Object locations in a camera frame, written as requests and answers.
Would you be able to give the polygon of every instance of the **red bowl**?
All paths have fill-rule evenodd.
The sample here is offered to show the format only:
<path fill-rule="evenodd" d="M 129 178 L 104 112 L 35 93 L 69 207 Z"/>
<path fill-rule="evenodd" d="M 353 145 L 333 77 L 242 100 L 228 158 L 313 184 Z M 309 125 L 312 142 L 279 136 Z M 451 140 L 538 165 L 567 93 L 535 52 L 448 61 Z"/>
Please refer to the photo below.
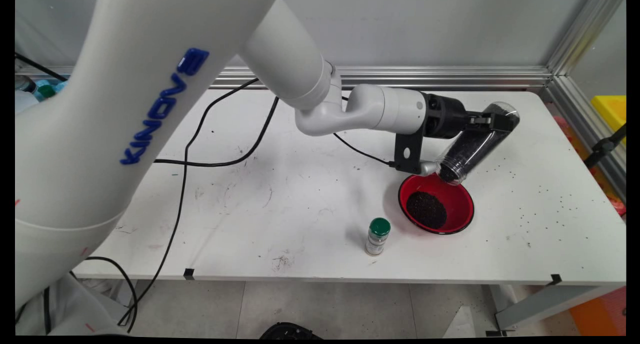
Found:
<path fill-rule="evenodd" d="M 429 228 L 419 223 L 407 212 L 407 199 L 415 192 L 426 192 L 438 198 L 446 210 L 446 222 L 438 229 Z M 441 178 L 432 174 L 426 177 L 409 176 L 400 185 L 398 201 L 402 212 L 418 227 L 436 234 L 453 234 L 461 232 L 474 217 L 474 201 L 462 185 L 446 184 Z"/>

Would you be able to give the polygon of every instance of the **black bowl rim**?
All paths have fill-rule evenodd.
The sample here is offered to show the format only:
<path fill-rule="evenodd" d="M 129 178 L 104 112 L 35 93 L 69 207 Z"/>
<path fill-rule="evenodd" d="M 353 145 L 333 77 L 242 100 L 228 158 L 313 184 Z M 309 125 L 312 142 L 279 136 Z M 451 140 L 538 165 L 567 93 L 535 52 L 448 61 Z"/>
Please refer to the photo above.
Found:
<path fill-rule="evenodd" d="M 404 216 L 409 219 L 409 221 L 411 223 L 414 223 L 414 225 L 416 225 L 418 228 L 420 228 L 421 230 L 425 230 L 427 232 L 433 233 L 433 234 L 439 234 L 439 235 L 449 235 L 449 234 L 455 234 L 455 233 L 459 233 L 462 232 L 463 230 L 465 230 L 469 224 L 471 224 L 471 222 L 474 219 L 474 215 L 476 215 L 476 204 L 474 203 L 474 199 L 471 196 L 471 193 L 469 193 L 469 191 L 467 191 L 467 189 L 465 187 L 462 187 L 462 184 L 458 184 L 460 187 L 462 187 L 462 189 L 469 195 L 469 198 L 471 199 L 471 218 L 469 219 L 469 221 L 459 230 L 456 230 L 455 232 L 437 232 L 436 230 L 433 230 L 431 228 L 427 228 L 425 226 L 423 226 L 422 224 L 416 223 L 413 221 L 413 219 L 411 219 L 411 216 L 409 215 L 409 213 L 406 212 L 405 208 L 402 206 L 402 201 L 400 200 L 400 191 L 402 191 L 402 186 L 405 185 L 405 182 L 407 180 L 409 180 L 409 178 L 416 176 L 416 175 L 410 175 L 408 177 L 406 177 L 402 183 L 400 184 L 400 188 L 398 188 L 398 205 L 400 205 L 400 209 L 402 210 L 402 212 L 404 213 Z"/>

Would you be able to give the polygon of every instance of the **black wire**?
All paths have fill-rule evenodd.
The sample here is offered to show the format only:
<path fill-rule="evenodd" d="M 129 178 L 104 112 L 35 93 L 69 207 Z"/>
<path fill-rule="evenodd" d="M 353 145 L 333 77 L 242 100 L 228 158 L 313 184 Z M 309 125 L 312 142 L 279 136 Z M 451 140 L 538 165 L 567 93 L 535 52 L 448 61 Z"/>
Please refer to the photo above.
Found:
<path fill-rule="evenodd" d="M 51 333 L 51 313 L 49 311 L 49 288 L 44 290 L 44 333 Z"/>
<path fill-rule="evenodd" d="M 25 308 L 27 307 L 27 303 L 24 303 L 21 307 L 20 310 L 18 310 L 18 316 L 16 316 L 15 318 L 15 325 L 18 325 L 18 322 L 20 321 L 20 317 L 23 316 L 23 312 L 25 311 Z"/>
<path fill-rule="evenodd" d="M 371 158 L 371 159 L 375 159 L 375 160 L 377 160 L 378 162 L 384 163 L 384 164 L 386 164 L 386 165 L 387 165 L 387 166 L 389 166 L 389 167 L 393 167 L 393 166 L 395 166 L 395 162 L 386 162 L 386 161 L 384 161 L 384 160 L 381 160 L 380 158 L 376 158 L 376 157 L 374 157 L 374 156 L 372 156 L 372 155 L 370 155 L 370 154 L 366 154 L 366 153 L 364 153 L 363 151 L 359 151 L 359 150 L 357 150 L 356 148 L 354 148 L 354 146 L 352 146 L 352 145 L 350 145 L 349 143 L 347 143 L 344 139 L 340 138 L 340 136 L 339 136 L 339 135 L 337 135 L 337 134 L 335 134 L 335 133 L 334 133 L 333 135 L 335 135 L 335 137 L 336 137 L 336 138 L 340 139 L 340 142 L 343 142 L 344 144 L 346 144 L 346 146 L 347 146 L 347 147 L 349 147 L 349 148 L 351 148 L 352 150 L 354 150 L 354 151 L 356 151 L 356 152 L 360 153 L 361 155 L 365 155 L 365 156 L 367 156 L 367 157 L 369 157 L 369 158 Z"/>
<path fill-rule="evenodd" d="M 41 65 L 41 64 L 38 64 L 38 63 L 34 62 L 33 60 L 28 59 L 27 57 L 23 56 L 22 54 L 20 54 L 20 53 L 18 53 L 18 52 L 15 52 L 15 51 L 14 51 L 14 53 L 15 53 L 15 55 L 16 55 L 15 57 L 16 57 L 17 59 L 22 60 L 22 62 L 25 62 L 26 64 L 29 64 L 29 65 L 31 65 L 31 66 L 34 66 L 35 68 L 38 68 L 39 70 L 41 70 L 41 71 L 43 71 L 44 73 L 46 73 L 46 74 L 48 74 L 48 75 L 50 75 L 50 76 L 54 77 L 54 78 L 55 78 L 55 79 L 57 79 L 57 80 L 60 80 L 60 81 L 62 81 L 62 82 L 66 82 L 66 81 L 67 81 L 67 79 L 66 79 L 66 78 L 64 78 L 63 76 L 61 76 L 61 75 L 59 75 L 59 74 L 55 73 L 55 72 L 54 72 L 54 71 L 52 71 L 51 69 L 48 69 L 47 67 L 45 67 L 45 66 L 43 66 L 43 65 Z"/>
<path fill-rule="evenodd" d="M 258 148 L 258 145 L 262 141 L 262 138 L 265 135 L 267 127 L 269 126 L 269 123 L 272 121 L 271 117 L 274 116 L 274 112 L 275 112 L 275 109 L 276 109 L 276 105 L 278 104 L 278 101 L 279 101 L 278 97 L 276 97 L 273 100 L 273 105 L 271 106 L 271 110 L 269 112 L 269 115 L 267 116 L 267 120 L 264 122 L 264 125 L 262 126 L 262 130 L 260 131 L 260 134 L 258 135 L 258 140 L 256 140 L 256 142 L 253 144 L 251 149 L 249 151 L 247 151 L 247 153 L 245 155 L 243 155 L 242 157 L 240 157 L 238 159 L 235 159 L 235 160 L 231 160 L 231 162 L 222 162 L 222 163 L 184 162 L 182 160 L 173 160 L 173 159 L 156 159 L 156 160 L 154 160 L 154 163 L 186 164 L 187 166 L 192 166 L 192 167 L 226 167 L 226 166 L 233 166 L 234 164 L 240 163 L 243 160 L 249 158 L 249 156 L 253 154 L 253 152 L 256 150 L 256 148 Z"/>
<path fill-rule="evenodd" d="M 144 291 L 142 292 L 142 294 L 138 297 L 137 301 L 141 301 L 142 298 L 147 294 L 147 292 L 149 291 L 149 289 L 151 289 L 151 287 L 153 286 L 154 282 L 156 281 L 156 279 L 158 278 L 158 275 L 160 275 L 160 271 L 162 270 L 163 265 L 165 264 L 165 260 L 167 259 L 167 255 L 169 254 L 169 249 L 171 248 L 171 244 L 174 241 L 174 236 L 176 235 L 176 230 L 178 230 L 178 223 L 180 223 L 180 216 L 183 212 L 183 200 L 185 199 L 185 186 L 186 186 L 186 180 L 187 180 L 187 166 L 188 166 L 188 157 L 189 157 L 189 147 L 192 145 L 192 143 L 195 141 L 196 137 L 198 136 L 201 128 L 202 128 L 202 123 L 204 122 L 204 119 L 206 117 L 206 115 L 208 114 L 209 110 L 211 109 L 211 107 L 213 107 L 216 103 L 218 103 L 219 101 L 225 99 L 228 96 L 231 96 L 231 94 L 234 94 L 236 92 L 238 92 L 239 90 L 247 87 L 248 85 L 255 83 L 258 81 L 258 78 L 252 79 L 249 82 L 241 85 L 240 87 L 228 92 L 227 94 L 224 94 L 223 96 L 220 96 L 219 98 L 215 99 L 215 101 L 211 102 L 210 105 L 208 105 L 206 107 L 206 110 L 204 111 L 204 114 L 202 114 L 202 118 L 200 119 L 199 125 L 198 125 L 198 129 L 196 130 L 195 134 L 193 135 L 192 139 L 188 142 L 188 144 L 186 145 L 186 147 L 184 148 L 184 161 L 181 162 L 181 164 L 184 165 L 184 170 L 182 173 L 182 188 L 180 190 L 180 201 L 178 203 L 178 215 L 175 219 L 175 225 L 173 226 L 173 232 L 171 233 L 171 238 L 169 238 L 169 244 L 167 245 L 166 251 L 164 252 L 164 256 L 162 257 L 162 262 L 160 262 L 160 266 L 158 267 L 158 270 L 155 272 L 155 275 L 153 276 L 153 278 L 151 279 L 151 282 L 149 283 L 149 285 L 146 287 L 146 289 L 144 289 Z M 278 104 L 278 100 L 279 98 L 276 97 L 273 101 L 273 105 L 271 106 L 271 110 L 269 112 L 269 116 L 267 117 L 267 122 L 266 125 L 262 128 L 262 131 L 260 132 L 260 135 L 258 136 L 258 140 L 256 142 L 256 144 L 253 145 L 253 148 L 251 148 L 251 151 L 249 151 L 249 153 L 247 153 L 248 155 L 250 155 L 250 152 L 254 151 L 256 149 L 256 147 L 258 146 L 258 144 L 260 143 L 260 140 L 262 140 L 263 135 L 265 134 L 267 125 L 269 124 L 269 121 L 271 120 L 272 115 L 274 114 L 274 111 L 276 109 L 276 106 Z M 241 158 L 240 160 L 233 160 L 231 162 L 228 162 L 229 164 L 225 164 L 227 166 L 230 166 L 231 164 L 235 164 L 237 162 L 241 162 L 242 160 L 244 160 L 244 158 L 247 158 L 248 155 L 243 156 L 243 158 Z M 132 306 L 131 308 L 129 308 L 126 313 L 124 314 L 124 316 L 119 320 L 118 325 L 120 325 L 120 323 L 122 323 L 122 321 L 127 317 L 127 315 L 131 312 L 131 310 L 133 308 L 135 308 L 136 306 Z"/>
<path fill-rule="evenodd" d="M 135 287 L 133 287 L 133 283 L 131 283 L 129 276 L 125 273 L 124 269 L 122 269 L 122 267 L 119 264 L 117 264 L 116 261 L 113 259 L 105 258 L 103 256 L 88 256 L 85 260 L 103 260 L 105 262 L 109 262 L 113 264 L 120 271 L 120 273 L 124 277 L 124 280 L 126 280 L 126 284 L 128 284 L 128 288 L 131 290 L 131 294 L 133 295 L 133 305 L 131 306 L 131 308 L 133 308 L 133 317 L 131 317 L 131 323 L 128 326 L 128 330 L 126 330 L 127 333 L 131 333 L 131 330 L 133 329 L 133 324 L 136 322 L 136 317 L 138 316 L 139 299 L 136 295 L 136 289 Z"/>

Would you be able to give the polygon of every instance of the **yellow bin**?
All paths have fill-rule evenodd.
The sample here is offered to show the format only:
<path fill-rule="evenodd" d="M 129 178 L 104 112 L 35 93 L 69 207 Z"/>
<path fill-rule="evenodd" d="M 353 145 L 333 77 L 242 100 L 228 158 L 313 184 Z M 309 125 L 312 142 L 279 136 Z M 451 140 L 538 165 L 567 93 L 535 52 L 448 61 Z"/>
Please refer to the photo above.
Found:
<path fill-rule="evenodd" d="M 627 122 L 627 96 L 595 96 L 591 104 L 614 132 Z M 627 145 L 626 137 L 622 143 Z"/>

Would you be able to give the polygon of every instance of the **table leg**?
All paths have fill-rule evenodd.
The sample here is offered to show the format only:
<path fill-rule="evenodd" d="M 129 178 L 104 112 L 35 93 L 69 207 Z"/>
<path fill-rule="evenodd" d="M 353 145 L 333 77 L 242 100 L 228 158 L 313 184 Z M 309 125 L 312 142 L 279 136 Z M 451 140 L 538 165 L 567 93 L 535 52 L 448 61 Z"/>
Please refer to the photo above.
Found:
<path fill-rule="evenodd" d="M 590 287 L 581 285 L 549 285 L 539 292 L 504 308 L 508 299 L 501 297 L 505 286 L 491 286 L 498 313 L 495 319 L 499 330 L 516 330 L 518 327 L 542 321 L 574 306 L 610 293 L 618 287 Z"/>

